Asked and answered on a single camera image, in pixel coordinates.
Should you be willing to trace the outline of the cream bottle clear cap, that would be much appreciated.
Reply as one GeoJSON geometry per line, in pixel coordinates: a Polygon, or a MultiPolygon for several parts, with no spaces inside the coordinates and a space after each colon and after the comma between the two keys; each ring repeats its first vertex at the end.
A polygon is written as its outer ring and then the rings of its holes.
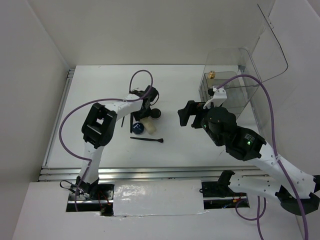
{"type": "Polygon", "coordinates": [[[140,122],[143,124],[145,130],[146,130],[150,135],[154,134],[154,133],[157,131],[155,125],[153,124],[153,122],[152,122],[148,117],[142,118],[142,119],[140,120],[140,122]]]}

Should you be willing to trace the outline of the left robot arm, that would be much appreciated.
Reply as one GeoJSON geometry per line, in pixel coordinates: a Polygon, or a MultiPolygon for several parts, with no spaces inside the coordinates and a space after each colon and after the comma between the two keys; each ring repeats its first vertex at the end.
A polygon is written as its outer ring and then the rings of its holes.
{"type": "Polygon", "coordinates": [[[159,97],[159,92],[152,86],[142,90],[133,90],[124,100],[102,105],[94,103],[82,125],[84,140],[84,162],[76,178],[80,193],[91,200],[98,194],[99,166],[103,150],[113,138],[117,121],[129,115],[130,130],[134,124],[142,124],[144,129],[153,134],[156,131],[151,118],[158,119],[161,111],[152,109],[152,102],[159,97]]]}

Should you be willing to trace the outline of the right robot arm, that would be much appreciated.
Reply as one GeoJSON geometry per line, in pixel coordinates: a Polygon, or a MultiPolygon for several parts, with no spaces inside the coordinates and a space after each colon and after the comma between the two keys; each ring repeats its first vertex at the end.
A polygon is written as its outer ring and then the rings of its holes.
{"type": "Polygon", "coordinates": [[[203,129],[213,143],[225,147],[236,160],[247,162],[264,171],[272,180],[255,179],[224,170],[214,190],[220,196],[231,193],[247,193],[274,199],[286,211],[301,215],[318,210],[320,177],[310,175],[295,167],[286,159],[275,155],[273,147],[252,129],[241,127],[236,116],[222,106],[204,108],[204,102],[189,100],[178,110],[179,123],[186,126],[190,116],[195,119],[192,128],[203,129]]]}

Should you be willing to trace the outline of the black lid cosmetic jar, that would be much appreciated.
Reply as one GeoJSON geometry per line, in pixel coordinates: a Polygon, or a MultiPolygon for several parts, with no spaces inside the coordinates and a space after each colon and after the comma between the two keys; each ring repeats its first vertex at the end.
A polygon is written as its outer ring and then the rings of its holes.
{"type": "Polygon", "coordinates": [[[162,115],[162,112],[158,108],[154,108],[151,110],[150,117],[153,120],[158,120],[162,115]]]}

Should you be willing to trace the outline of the clear acrylic makeup organizer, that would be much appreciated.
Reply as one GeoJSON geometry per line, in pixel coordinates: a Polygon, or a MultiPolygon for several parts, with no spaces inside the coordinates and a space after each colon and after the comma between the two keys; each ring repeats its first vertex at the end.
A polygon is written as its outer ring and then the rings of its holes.
{"type": "Polygon", "coordinates": [[[250,100],[253,100],[258,112],[255,95],[260,89],[259,83],[276,79],[289,68],[288,60],[269,18],[274,3],[273,0],[257,2],[254,22],[258,24],[258,32],[249,42],[235,47],[215,48],[208,53],[198,89],[200,100],[207,102],[211,98],[207,85],[207,75],[210,71],[215,71],[213,86],[239,76],[223,87],[227,99],[222,106],[235,114],[241,126],[253,128],[255,131],[258,131],[258,128],[250,100]]]}

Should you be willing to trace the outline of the frosted bottle gold pump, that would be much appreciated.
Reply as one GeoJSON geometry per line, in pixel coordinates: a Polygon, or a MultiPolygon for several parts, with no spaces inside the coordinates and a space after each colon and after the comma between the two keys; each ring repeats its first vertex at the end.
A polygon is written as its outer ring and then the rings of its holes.
{"type": "Polygon", "coordinates": [[[215,77],[216,77],[216,72],[213,70],[207,74],[206,83],[209,88],[214,85],[215,77]]]}

